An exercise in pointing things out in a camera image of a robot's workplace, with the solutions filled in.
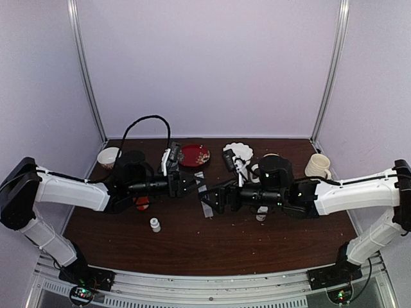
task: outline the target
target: white backdrop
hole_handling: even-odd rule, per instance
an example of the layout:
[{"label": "white backdrop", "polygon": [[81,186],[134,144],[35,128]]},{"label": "white backdrop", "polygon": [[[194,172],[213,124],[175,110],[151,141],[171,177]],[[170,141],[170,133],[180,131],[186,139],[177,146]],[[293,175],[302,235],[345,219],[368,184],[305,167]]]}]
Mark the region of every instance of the white backdrop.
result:
[{"label": "white backdrop", "polygon": [[[174,137],[309,137],[340,1],[79,0],[108,137],[160,114]],[[131,137],[165,136],[142,123]]]}]

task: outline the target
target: metal frame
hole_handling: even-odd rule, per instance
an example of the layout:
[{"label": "metal frame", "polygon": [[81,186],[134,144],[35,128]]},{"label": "metal frame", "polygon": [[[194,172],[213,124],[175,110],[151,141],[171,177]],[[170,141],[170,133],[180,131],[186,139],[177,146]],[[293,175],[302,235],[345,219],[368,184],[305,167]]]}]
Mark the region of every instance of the metal frame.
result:
[{"label": "metal frame", "polygon": [[[67,5],[69,9],[69,18],[70,18],[71,27],[73,29],[74,41],[76,43],[76,50],[78,54],[78,60],[80,63],[80,69],[82,72],[82,80],[83,80],[83,84],[85,87],[87,99],[89,101],[90,109],[92,112],[92,117],[94,119],[95,125],[97,126],[100,139],[102,142],[105,142],[107,141],[107,136],[104,130],[101,117],[100,117],[100,113],[98,111],[96,98],[94,96],[94,91],[92,89],[91,78],[90,78],[89,70],[87,67],[87,61],[85,57],[82,34],[80,30],[80,21],[78,18],[78,11],[77,11],[77,0],[67,0]],[[311,141],[313,143],[316,143],[319,137],[320,129],[324,121],[324,117],[326,114],[329,100],[331,98],[331,93],[332,93],[333,86],[335,83],[335,77],[337,75],[337,67],[338,67],[338,63],[341,58],[342,48],[344,46],[345,35],[347,32],[348,17],[349,17],[349,0],[340,0],[340,13],[338,16],[337,30],[335,33],[335,42],[334,42],[333,53],[331,56],[331,63],[329,66],[328,77],[327,77],[324,93],[322,95],[322,101],[321,101],[319,113],[317,116],[317,120],[315,121],[314,130],[311,135]]]},{"label": "metal frame", "polygon": [[[398,305],[392,292],[387,271],[380,254],[371,257],[372,276],[379,282],[380,295],[386,308]],[[364,281],[369,267],[362,267]],[[117,271],[111,292],[101,292],[94,303],[103,307],[179,307],[179,308],[236,308],[286,307],[281,303],[294,302],[308,295],[323,293],[325,289],[312,291],[306,269],[259,275],[184,277],[152,275]],[[67,296],[73,286],[58,279],[53,260],[41,255],[31,279],[26,308],[36,308],[42,290]],[[292,305],[289,307],[307,307]]]},{"label": "metal frame", "polygon": [[98,112],[98,107],[96,104],[96,98],[91,86],[91,79],[89,74],[89,69],[87,67],[87,62],[85,60],[85,52],[83,46],[82,33],[80,31],[80,21],[78,19],[77,12],[77,0],[67,0],[67,5],[69,8],[69,18],[71,27],[73,29],[74,41],[76,43],[78,61],[80,63],[80,69],[82,71],[82,80],[85,88],[85,93],[90,104],[90,109],[94,123],[97,126],[98,133],[102,142],[107,141],[107,136],[101,121],[100,113]]},{"label": "metal frame", "polygon": [[334,49],[333,49],[333,54],[331,57],[331,63],[329,66],[326,87],[322,95],[322,101],[320,105],[319,114],[317,116],[317,120],[315,121],[314,131],[311,136],[311,141],[313,143],[317,142],[320,129],[324,121],[324,116],[326,115],[329,100],[331,99],[331,93],[332,93],[334,83],[335,83],[335,76],[337,75],[337,67],[341,59],[342,48],[344,46],[345,35],[347,33],[348,15],[349,15],[349,0],[341,0],[340,15],[338,16],[337,31],[335,33],[335,41],[334,41]]}]

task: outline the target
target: vertical metal pole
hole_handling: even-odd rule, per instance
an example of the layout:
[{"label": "vertical metal pole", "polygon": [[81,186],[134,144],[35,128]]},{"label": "vertical metal pole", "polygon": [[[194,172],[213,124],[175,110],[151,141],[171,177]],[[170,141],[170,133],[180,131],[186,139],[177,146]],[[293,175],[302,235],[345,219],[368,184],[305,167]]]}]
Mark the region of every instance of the vertical metal pole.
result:
[{"label": "vertical metal pole", "polygon": [[74,34],[74,41],[76,43],[77,48],[77,55],[78,60],[80,63],[80,69],[82,72],[82,80],[85,88],[85,93],[87,95],[87,99],[90,104],[91,113],[94,119],[94,123],[97,126],[98,133],[100,135],[100,139],[102,142],[107,140],[107,136],[105,135],[103,123],[101,121],[100,113],[98,112],[98,107],[96,104],[96,98],[94,97],[94,92],[91,86],[91,79],[89,74],[89,69],[87,68],[87,62],[85,60],[85,53],[83,48],[83,40],[82,34],[80,31],[80,22],[78,20],[78,13],[77,13],[77,1],[76,0],[67,0],[67,4],[69,7],[69,17],[71,27],[73,29]]},{"label": "vertical metal pole", "polygon": [[342,48],[344,46],[345,35],[347,33],[349,13],[349,0],[341,0],[340,2],[340,15],[338,16],[337,30],[335,33],[334,50],[331,57],[331,63],[329,66],[328,77],[326,81],[326,87],[322,95],[321,106],[317,120],[315,122],[314,131],[311,136],[312,143],[316,143],[319,137],[320,129],[326,115],[329,100],[331,99],[331,93],[334,87],[335,77],[337,75],[337,67],[341,58]]}]

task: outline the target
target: white bowl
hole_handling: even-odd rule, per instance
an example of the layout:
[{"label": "white bowl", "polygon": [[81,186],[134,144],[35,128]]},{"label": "white bowl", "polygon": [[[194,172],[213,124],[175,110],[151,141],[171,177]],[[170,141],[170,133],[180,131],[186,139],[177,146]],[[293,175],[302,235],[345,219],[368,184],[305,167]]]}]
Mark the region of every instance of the white bowl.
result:
[{"label": "white bowl", "polygon": [[104,149],[97,155],[98,163],[105,169],[112,169],[114,166],[114,162],[116,161],[117,153],[119,150],[120,150],[119,148],[115,148],[115,147]]}]

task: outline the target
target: black cable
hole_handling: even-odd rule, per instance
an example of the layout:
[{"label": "black cable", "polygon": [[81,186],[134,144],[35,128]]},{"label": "black cable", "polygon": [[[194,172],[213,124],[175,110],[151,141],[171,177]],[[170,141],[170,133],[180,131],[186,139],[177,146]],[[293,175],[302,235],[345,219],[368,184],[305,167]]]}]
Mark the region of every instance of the black cable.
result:
[{"label": "black cable", "polygon": [[410,175],[399,175],[399,174],[395,174],[395,175],[379,175],[379,176],[373,176],[370,178],[361,178],[359,180],[354,180],[351,182],[337,182],[337,181],[333,181],[333,180],[327,180],[326,178],[322,177],[322,176],[306,176],[304,178],[298,178],[296,180],[294,180],[294,182],[303,182],[305,180],[320,180],[322,182],[326,182],[327,184],[330,185],[334,185],[334,186],[345,186],[345,185],[352,185],[352,184],[357,184],[357,183],[362,183],[362,182],[368,182],[368,181],[372,181],[372,180],[381,180],[383,178],[407,178],[411,180],[411,176]]},{"label": "black cable", "polygon": [[372,275],[372,263],[370,258],[368,258],[368,263],[370,264],[370,273],[368,274],[368,278],[367,281],[365,282],[364,286],[362,287],[361,291],[352,299],[349,300],[349,303],[352,303],[353,301],[355,301],[358,297],[360,297],[360,295],[364,292],[365,288],[368,286],[368,283],[370,282],[371,279],[371,275]]},{"label": "black cable", "polygon": [[307,180],[320,180],[322,182],[326,182],[329,185],[334,185],[334,186],[341,186],[340,182],[337,181],[333,181],[333,180],[327,180],[326,178],[324,178],[323,176],[305,176],[304,178],[297,178],[294,180],[294,182],[298,183],[298,182],[303,182],[303,181],[307,181]]},{"label": "black cable", "polygon": [[168,124],[167,120],[165,120],[165,118],[163,118],[162,116],[159,116],[159,115],[157,115],[157,114],[149,115],[149,116],[146,115],[146,116],[144,116],[144,117],[140,117],[139,119],[135,120],[132,124],[130,124],[130,125],[127,127],[127,129],[125,130],[124,135],[123,135],[123,138],[121,139],[119,151],[117,152],[117,156],[116,156],[116,159],[115,159],[115,161],[114,161],[114,165],[113,165],[113,168],[111,169],[111,172],[110,172],[107,176],[105,176],[104,178],[100,178],[99,180],[89,181],[90,184],[101,183],[101,182],[105,181],[106,179],[108,179],[108,178],[112,175],[114,169],[116,168],[117,159],[118,159],[118,158],[120,157],[120,155],[121,155],[121,150],[123,149],[124,142],[125,142],[125,140],[126,140],[126,138],[127,138],[128,132],[129,132],[137,123],[139,123],[139,122],[141,122],[141,121],[144,121],[144,120],[147,120],[147,119],[159,119],[159,120],[161,120],[161,121],[166,125],[166,127],[167,127],[167,148],[170,147],[171,128],[170,128],[170,124]]},{"label": "black cable", "polygon": [[63,174],[63,173],[58,173],[58,172],[54,172],[54,171],[45,172],[45,171],[43,171],[43,170],[37,170],[37,172],[48,173],[49,175],[55,175],[55,176],[59,176],[60,178],[66,178],[66,179],[68,179],[68,180],[74,180],[74,181],[77,181],[77,182],[83,182],[83,183],[89,183],[89,184],[101,183],[101,182],[105,181],[106,179],[108,179],[108,178],[112,175],[112,173],[113,173],[113,171],[114,171],[114,168],[116,167],[116,164],[117,164],[117,159],[118,159],[118,158],[120,157],[120,155],[121,155],[121,150],[123,149],[124,142],[125,142],[125,139],[126,139],[126,137],[127,137],[127,135],[128,135],[128,132],[129,132],[137,123],[139,123],[139,122],[141,122],[141,121],[144,121],[144,120],[147,120],[147,119],[159,119],[159,120],[161,120],[161,121],[166,125],[166,127],[167,127],[167,148],[169,148],[169,147],[170,147],[170,144],[171,144],[171,128],[170,128],[170,124],[168,124],[168,122],[167,122],[167,120],[165,120],[165,118],[163,118],[162,116],[159,116],[159,115],[157,115],[157,114],[149,115],[149,116],[146,115],[146,116],[144,116],[144,117],[140,117],[139,119],[135,120],[132,124],[130,124],[130,125],[127,127],[127,129],[126,129],[125,132],[124,132],[123,138],[121,139],[119,151],[117,152],[117,156],[116,156],[116,159],[115,159],[115,161],[114,161],[113,168],[112,168],[111,171],[108,173],[108,175],[105,176],[104,178],[100,178],[100,179],[98,179],[98,180],[87,180],[87,179],[84,179],[84,178],[77,178],[77,177],[75,177],[75,176],[65,175],[65,174]]}]

